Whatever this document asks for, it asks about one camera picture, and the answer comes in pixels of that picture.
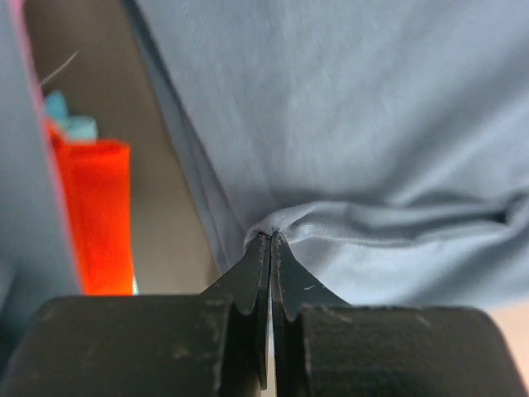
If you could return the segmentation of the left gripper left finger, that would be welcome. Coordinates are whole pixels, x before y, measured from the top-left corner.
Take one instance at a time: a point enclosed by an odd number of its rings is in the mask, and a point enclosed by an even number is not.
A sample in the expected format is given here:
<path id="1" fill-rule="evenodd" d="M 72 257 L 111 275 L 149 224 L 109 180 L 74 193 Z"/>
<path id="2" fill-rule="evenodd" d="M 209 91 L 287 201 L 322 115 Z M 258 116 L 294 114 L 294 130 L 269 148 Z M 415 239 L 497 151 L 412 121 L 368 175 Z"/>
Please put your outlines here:
<path id="1" fill-rule="evenodd" d="M 245 254 L 202 296 L 229 303 L 215 365 L 218 390 L 267 388 L 270 237 L 258 234 Z"/>

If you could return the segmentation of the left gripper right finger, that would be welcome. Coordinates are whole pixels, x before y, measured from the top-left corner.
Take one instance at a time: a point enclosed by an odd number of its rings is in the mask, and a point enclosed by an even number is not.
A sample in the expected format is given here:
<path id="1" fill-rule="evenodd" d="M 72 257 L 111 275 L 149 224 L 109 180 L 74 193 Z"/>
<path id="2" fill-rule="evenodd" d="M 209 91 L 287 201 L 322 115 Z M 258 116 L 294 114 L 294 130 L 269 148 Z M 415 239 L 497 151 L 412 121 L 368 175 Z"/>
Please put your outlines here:
<path id="1" fill-rule="evenodd" d="M 309 396 L 304 346 L 306 306 L 348 307 L 294 256 L 284 234 L 271 238 L 270 296 L 277 396 Z"/>

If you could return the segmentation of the slate blue t shirt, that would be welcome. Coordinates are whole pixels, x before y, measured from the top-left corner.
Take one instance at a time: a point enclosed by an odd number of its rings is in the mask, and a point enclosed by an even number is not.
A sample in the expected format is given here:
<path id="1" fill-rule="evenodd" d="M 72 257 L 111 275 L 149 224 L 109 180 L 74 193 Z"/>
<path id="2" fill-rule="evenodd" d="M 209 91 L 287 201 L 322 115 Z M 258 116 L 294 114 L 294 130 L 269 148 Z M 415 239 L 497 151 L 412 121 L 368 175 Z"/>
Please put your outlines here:
<path id="1" fill-rule="evenodd" d="M 280 232 L 352 304 L 527 298 L 527 2 L 123 6 L 221 271 Z"/>

